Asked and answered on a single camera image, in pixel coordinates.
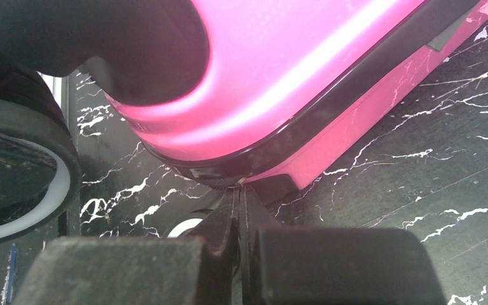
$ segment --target marble floor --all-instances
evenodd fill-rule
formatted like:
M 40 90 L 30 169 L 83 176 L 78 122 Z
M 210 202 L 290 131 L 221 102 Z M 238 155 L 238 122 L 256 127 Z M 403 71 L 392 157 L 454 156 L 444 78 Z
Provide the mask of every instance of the marble floor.
M 71 84 L 81 233 L 163 236 L 209 188 L 150 156 L 88 76 Z M 449 304 L 488 304 L 488 22 L 312 185 L 268 208 L 288 225 L 412 231 Z

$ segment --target white ring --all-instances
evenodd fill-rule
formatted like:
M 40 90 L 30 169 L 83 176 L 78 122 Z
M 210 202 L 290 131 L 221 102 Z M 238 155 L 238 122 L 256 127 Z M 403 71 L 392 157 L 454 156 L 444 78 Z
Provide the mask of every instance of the white ring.
M 193 229 L 196 227 L 203 219 L 201 218 L 192 218 L 185 220 L 181 222 L 180 224 L 177 224 L 176 227 L 174 227 L 171 232 L 167 235 L 167 238 L 176 238 L 179 237 L 184 231 Z
M 38 222 L 44 220 L 47 216 L 53 213 L 64 201 L 68 191 L 70 190 L 70 171 L 66 167 L 66 164 L 62 159 L 57 156 L 53 151 L 40 146 L 36 143 L 26 141 L 23 139 L 15 139 L 24 142 L 32 147 L 44 151 L 49 154 L 57 162 L 57 172 L 53 177 L 53 180 L 48 186 L 48 191 L 44 195 L 44 198 L 34 207 L 29 213 L 21 216 L 20 218 L 11 221 L 7 224 L 0 226 L 0 238 L 10 236 L 25 229 L 28 229 Z

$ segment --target pink object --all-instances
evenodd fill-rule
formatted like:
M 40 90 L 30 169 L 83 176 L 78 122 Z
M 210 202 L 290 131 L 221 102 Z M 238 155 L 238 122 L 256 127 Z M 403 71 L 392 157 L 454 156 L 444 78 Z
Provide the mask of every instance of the pink object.
M 488 19 L 488 0 L 464 1 L 192 0 L 210 45 L 199 85 L 165 104 L 132 106 L 108 100 L 153 153 L 187 177 L 234 183 L 286 174 L 302 189 Z M 328 94 L 326 88 L 352 75 L 348 73 L 371 50 L 402 32 L 401 25 L 420 18 L 421 28 L 412 30 L 418 36 L 422 18 L 435 24 L 433 18 L 444 19 L 437 13 L 453 14 L 444 12 L 451 7 L 464 11 L 455 11 L 455 18 L 436 35 L 472 10 L 440 51 L 425 46 L 434 34 L 287 158 L 264 161 L 269 154 L 251 152 L 272 134 L 285 132 L 292 120 L 311 109 L 310 101 L 320 100 Z M 293 138 L 284 141 L 293 145 Z M 275 152 L 285 149 L 279 143 L 283 141 L 275 144 Z M 240 165 L 244 159 L 236 157 L 239 170 L 225 172 L 212 165 L 230 164 L 233 156 L 244 154 L 249 154 L 247 170 Z M 257 162 L 262 166 L 254 167 Z

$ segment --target glossy pink surface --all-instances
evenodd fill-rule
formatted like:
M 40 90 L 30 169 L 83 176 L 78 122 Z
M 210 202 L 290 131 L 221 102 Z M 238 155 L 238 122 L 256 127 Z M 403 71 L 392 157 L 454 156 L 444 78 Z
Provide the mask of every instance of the glossy pink surface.
M 272 175 L 289 174 L 300 189 L 312 183 L 487 19 L 488 0 L 482 0 L 440 53 L 422 47 L 382 78 L 293 156 L 273 169 L 248 179 L 247 182 Z M 408 116 L 425 114 L 414 113 Z M 340 168 L 324 174 L 348 170 Z
M 165 156 L 230 154 L 290 119 L 423 1 L 193 0 L 210 43 L 198 87 L 149 107 L 108 99 Z M 362 117 L 369 121 L 336 145 L 354 142 L 378 118 Z

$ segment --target floor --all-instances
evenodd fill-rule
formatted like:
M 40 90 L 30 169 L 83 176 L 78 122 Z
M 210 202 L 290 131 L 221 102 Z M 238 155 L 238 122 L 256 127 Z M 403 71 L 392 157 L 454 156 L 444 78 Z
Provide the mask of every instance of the floor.
M 72 209 L 81 233 L 167 234 L 209 188 L 150 156 L 88 76 L 70 83 L 85 173 Z M 429 252 L 449 304 L 488 304 L 488 22 L 311 186 L 268 208 L 288 225 L 407 229 Z M 26 259 L 14 287 L 54 225 L 16 241 Z M 0 245 L 0 293 L 10 247 Z

